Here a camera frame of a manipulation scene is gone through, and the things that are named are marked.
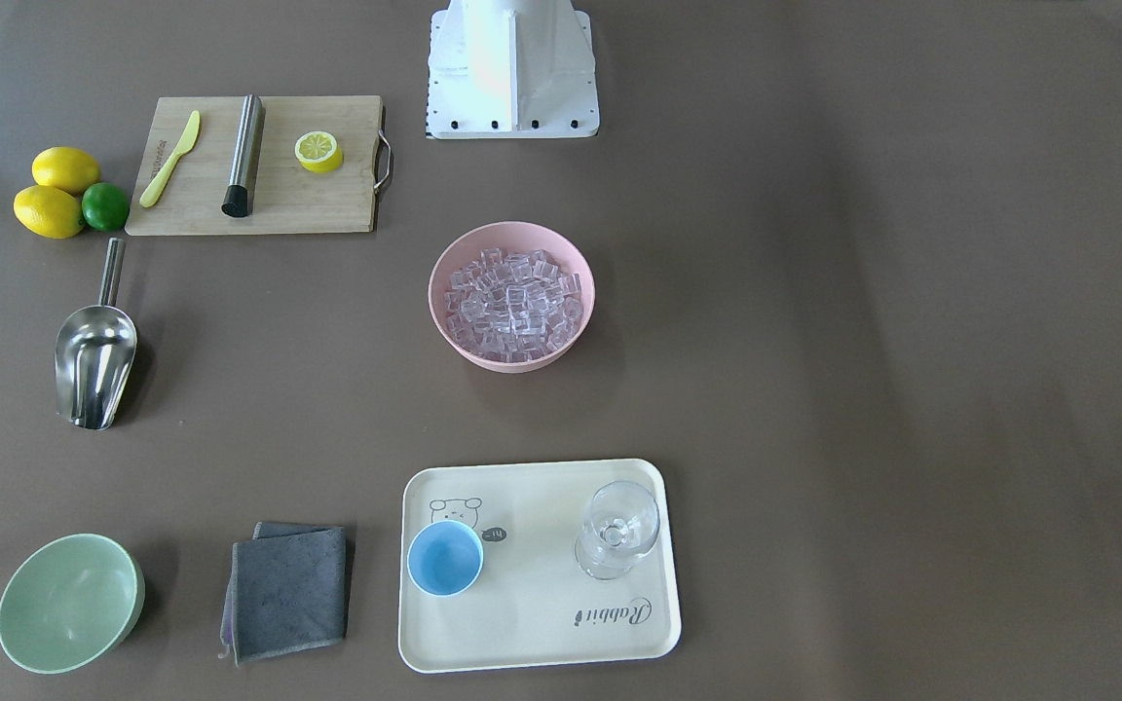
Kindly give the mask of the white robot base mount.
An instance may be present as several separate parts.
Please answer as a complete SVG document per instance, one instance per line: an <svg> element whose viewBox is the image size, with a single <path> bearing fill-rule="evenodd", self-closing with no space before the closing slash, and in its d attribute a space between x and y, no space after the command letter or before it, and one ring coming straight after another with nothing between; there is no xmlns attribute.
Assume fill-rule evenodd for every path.
<svg viewBox="0 0 1122 701"><path fill-rule="evenodd" d="M570 1L451 1L430 18L431 139L600 131L589 13Z"/></svg>

